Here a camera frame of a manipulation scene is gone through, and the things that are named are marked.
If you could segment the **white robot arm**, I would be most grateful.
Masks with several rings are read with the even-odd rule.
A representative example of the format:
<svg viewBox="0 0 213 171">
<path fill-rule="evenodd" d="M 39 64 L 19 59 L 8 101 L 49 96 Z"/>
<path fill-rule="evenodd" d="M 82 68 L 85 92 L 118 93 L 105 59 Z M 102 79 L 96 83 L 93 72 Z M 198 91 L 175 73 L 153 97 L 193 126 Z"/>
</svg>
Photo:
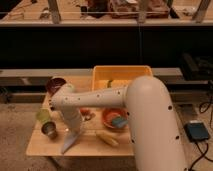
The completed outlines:
<svg viewBox="0 0 213 171">
<path fill-rule="evenodd" d="M 156 77 L 140 76 L 126 86 L 83 93 L 64 85 L 51 103 L 65 114 L 77 107 L 124 108 L 138 171 L 188 171 L 176 111 Z"/>
</svg>

